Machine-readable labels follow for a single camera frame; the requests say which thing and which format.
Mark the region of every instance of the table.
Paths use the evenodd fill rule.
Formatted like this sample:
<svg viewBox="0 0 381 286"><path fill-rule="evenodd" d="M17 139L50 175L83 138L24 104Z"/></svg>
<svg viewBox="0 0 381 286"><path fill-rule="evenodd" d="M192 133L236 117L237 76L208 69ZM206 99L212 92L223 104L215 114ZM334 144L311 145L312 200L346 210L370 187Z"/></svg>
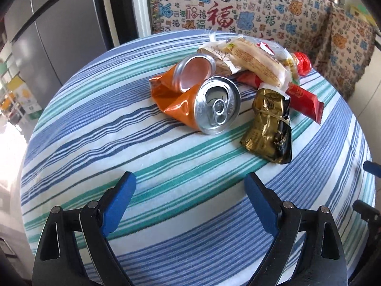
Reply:
<svg viewBox="0 0 381 286"><path fill-rule="evenodd" d="M95 59L58 91L34 130L22 172L22 213L34 252L53 206L83 207L131 171L136 192L108 240L135 285L243 285L271 244L243 188L244 176L256 172L282 200L314 210L328 206L348 271L354 269L367 230L351 205L375 203L374 176L361 167L371 156L355 116L313 70L301 84L325 103L322 123L292 112L288 165L240 146L255 95L244 84L230 128L215 136L191 130L159 111L148 78L207 41L202 30L132 41ZM81 234L77 242L97 281ZM282 280L292 274L301 245L299 237Z"/></svg>

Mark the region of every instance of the gold wrapper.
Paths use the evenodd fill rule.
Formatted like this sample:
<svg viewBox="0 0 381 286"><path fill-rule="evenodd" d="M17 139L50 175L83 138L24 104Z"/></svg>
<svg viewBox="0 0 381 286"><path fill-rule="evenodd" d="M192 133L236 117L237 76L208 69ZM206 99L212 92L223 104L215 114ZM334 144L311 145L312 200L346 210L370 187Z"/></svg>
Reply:
<svg viewBox="0 0 381 286"><path fill-rule="evenodd" d="M262 88L253 101L255 112L252 127L244 134L241 144L256 155L274 163L289 163L292 159L290 99Z"/></svg>

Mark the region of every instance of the metal screw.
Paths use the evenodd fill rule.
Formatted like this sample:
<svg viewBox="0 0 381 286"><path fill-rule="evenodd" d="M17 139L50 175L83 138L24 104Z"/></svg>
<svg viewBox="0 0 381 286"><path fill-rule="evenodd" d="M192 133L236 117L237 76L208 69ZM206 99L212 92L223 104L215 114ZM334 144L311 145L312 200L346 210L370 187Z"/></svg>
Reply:
<svg viewBox="0 0 381 286"><path fill-rule="evenodd" d="M293 203L290 201L284 201L283 206L287 209L292 209L294 207Z"/></svg>
<svg viewBox="0 0 381 286"><path fill-rule="evenodd" d="M91 209L95 208L98 205L98 201L92 200L90 201L87 206Z"/></svg>
<svg viewBox="0 0 381 286"><path fill-rule="evenodd" d="M53 214L56 214L56 213L58 213L59 211L61 211L61 207L59 207L59 206L54 206L50 211L51 211Z"/></svg>
<svg viewBox="0 0 381 286"><path fill-rule="evenodd" d="M326 206L321 206L321 207L320 207L320 210L321 210L323 213L329 213L329 212L330 212L330 209L327 208Z"/></svg>

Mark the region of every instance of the red packet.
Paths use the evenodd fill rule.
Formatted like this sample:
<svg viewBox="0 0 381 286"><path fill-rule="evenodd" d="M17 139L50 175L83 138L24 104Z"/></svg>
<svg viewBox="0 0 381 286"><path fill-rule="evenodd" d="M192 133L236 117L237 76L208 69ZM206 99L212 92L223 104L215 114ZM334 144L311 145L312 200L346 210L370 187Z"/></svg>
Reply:
<svg viewBox="0 0 381 286"><path fill-rule="evenodd" d="M262 83L261 79L251 71L242 72L237 80L254 88L258 88ZM291 108L321 124L324 103L320 102L317 96L293 83L288 85L286 93L290 96Z"/></svg>

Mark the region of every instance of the red wrapper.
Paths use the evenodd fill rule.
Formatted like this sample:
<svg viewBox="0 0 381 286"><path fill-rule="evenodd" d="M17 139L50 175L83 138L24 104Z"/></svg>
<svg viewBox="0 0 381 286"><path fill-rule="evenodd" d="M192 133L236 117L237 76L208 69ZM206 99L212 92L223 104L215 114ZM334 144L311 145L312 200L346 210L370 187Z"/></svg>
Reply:
<svg viewBox="0 0 381 286"><path fill-rule="evenodd" d="M242 72L237 80L254 88L258 88L262 83L261 79L250 71ZM321 124L324 103L320 102L317 96L293 83L288 85L286 93L290 96L291 108Z"/></svg>
<svg viewBox="0 0 381 286"><path fill-rule="evenodd" d="M312 70L312 64L306 54L302 52L294 52L296 57L296 67L298 68L298 74L300 76L306 76Z"/></svg>

